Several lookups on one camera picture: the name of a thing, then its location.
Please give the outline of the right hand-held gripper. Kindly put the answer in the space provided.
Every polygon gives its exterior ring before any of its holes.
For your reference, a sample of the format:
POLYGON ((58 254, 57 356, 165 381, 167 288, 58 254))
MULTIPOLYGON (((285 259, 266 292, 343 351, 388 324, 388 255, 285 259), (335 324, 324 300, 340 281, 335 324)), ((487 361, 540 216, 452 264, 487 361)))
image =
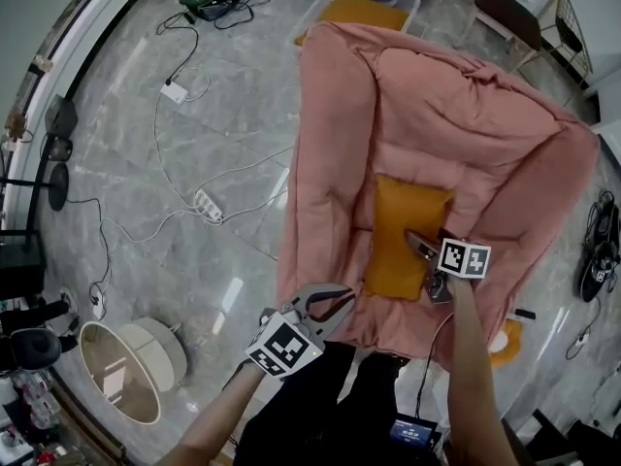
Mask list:
POLYGON ((482 280, 486 276, 492 251, 488 246, 450 238, 444 238, 439 245, 412 230, 405 231, 405 239, 409 248, 427 262, 424 287, 432 304, 452 301, 449 277, 482 280))

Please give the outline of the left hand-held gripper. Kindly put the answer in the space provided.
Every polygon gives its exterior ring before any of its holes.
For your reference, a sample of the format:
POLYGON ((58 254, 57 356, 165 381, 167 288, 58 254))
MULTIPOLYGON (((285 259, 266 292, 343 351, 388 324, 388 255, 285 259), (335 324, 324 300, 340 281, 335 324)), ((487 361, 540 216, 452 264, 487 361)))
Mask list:
POLYGON ((353 308, 355 293, 339 283, 308 283, 290 303, 268 309, 245 349, 246 357, 267 375, 282 379, 297 373, 325 351, 325 340, 353 308))

